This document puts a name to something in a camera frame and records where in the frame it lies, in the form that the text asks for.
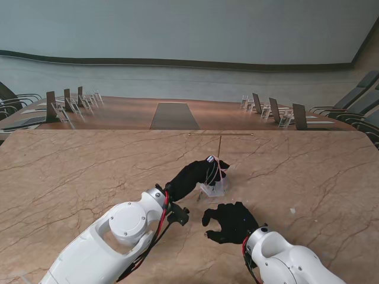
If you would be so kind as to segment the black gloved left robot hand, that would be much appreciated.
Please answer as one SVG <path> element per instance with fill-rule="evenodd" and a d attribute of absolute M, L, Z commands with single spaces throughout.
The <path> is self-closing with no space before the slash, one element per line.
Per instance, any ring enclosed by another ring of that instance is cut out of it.
<path fill-rule="evenodd" d="M 170 201 L 176 202 L 186 197 L 198 183 L 214 186 L 226 177 L 225 171 L 229 167 L 229 164 L 217 160 L 213 155 L 188 164 L 165 185 Z"/>

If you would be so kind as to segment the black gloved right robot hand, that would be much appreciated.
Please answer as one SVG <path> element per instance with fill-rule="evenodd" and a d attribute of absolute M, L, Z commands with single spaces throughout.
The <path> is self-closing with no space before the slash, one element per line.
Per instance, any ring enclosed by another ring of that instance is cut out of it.
<path fill-rule="evenodd" d="M 208 230 L 205 234 L 219 244 L 242 244 L 247 236 L 260 227 L 241 202 L 218 204 L 216 209 L 205 210 L 201 220 L 203 227 L 208 226 L 211 219 L 220 224 L 221 231 Z"/>

